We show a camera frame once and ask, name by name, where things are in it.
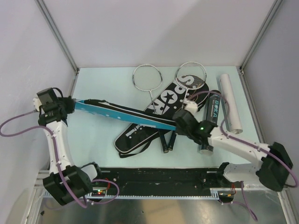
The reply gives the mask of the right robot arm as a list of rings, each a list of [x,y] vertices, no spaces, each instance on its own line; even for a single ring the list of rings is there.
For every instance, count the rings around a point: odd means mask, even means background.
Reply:
[[[177,134],[187,136],[199,145],[219,147],[249,161],[263,186],[280,192],[287,185],[289,176],[292,176],[295,182],[293,187],[298,187],[299,180],[292,170],[293,163],[282,144],[274,142],[269,145],[242,139],[211,121],[198,122],[184,109],[175,113],[173,120]]]

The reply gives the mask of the white racket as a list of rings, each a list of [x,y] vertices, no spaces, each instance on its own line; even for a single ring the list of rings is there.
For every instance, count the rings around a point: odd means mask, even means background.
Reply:
[[[207,93],[195,96],[196,93],[208,90],[206,84],[206,69],[198,62],[186,62],[175,73],[175,92],[179,94],[178,105],[174,112],[183,108],[183,100],[188,99],[197,103],[198,111],[204,106]]]
[[[132,82],[138,90],[149,93],[154,113],[157,114],[152,92],[158,89],[163,82],[162,73],[159,69],[151,64],[139,65],[133,72]]]

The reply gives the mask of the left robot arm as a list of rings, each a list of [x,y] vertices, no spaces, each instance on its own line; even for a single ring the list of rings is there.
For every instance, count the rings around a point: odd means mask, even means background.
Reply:
[[[75,165],[68,142],[67,117],[74,113],[76,102],[70,96],[57,96],[58,90],[54,87],[38,92],[34,105],[50,154],[50,175],[43,179],[43,186],[64,206],[91,193],[93,186],[103,183],[104,177],[95,162],[81,167]]]

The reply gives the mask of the black shuttlecock tube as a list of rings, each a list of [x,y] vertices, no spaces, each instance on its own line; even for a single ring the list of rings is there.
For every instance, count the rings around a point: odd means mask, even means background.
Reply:
[[[220,107],[220,91],[212,90],[212,93],[209,94],[209,98],[206,105],[206,120],[211,121],[214,124],[218,122],[219,107]],[[210,145],[202,145],[199,149],[199,152],[204,155],[211,156],[213,154],[214,148]]]

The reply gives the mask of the white shuttlecock tube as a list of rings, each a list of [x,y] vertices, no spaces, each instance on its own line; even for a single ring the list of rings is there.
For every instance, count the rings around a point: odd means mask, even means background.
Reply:
[[[241,134],[243,132],[242,124],[229,74],[221,74],[219,76],[219,84],[221,93],[225,98],[223,103],[226,111],[228,130],[234,134]]]

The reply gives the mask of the black racket bag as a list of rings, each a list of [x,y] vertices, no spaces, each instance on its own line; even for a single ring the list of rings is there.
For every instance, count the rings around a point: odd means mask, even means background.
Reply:
[[[204,84],[201,88],[189,90],[188,94],[185,94],[186,89],[178,85],[176,81],[173,81],[154,99],[156,113],[167,118],[172,118],[181,109],[185,97],[201,91],[209,91],[208,85]],[[139,147],[143,147],[140,152],[145,151],[151,142],[157,138],[159,138],[157,129],[131,123],[116,138],[114,147],[119,153],[120,158],[127,158],[133,156],[132,152]]]

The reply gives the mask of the blue racket bag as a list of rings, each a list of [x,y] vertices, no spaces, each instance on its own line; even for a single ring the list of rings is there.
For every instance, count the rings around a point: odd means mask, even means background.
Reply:
[[[105,100],[82,99],[75,100],[75,109],[91,114],[102,115],[104,117],[126,121],[141,126],[147,126],[163,130],[176,130],[176,123],[163,115],[137,110]]]

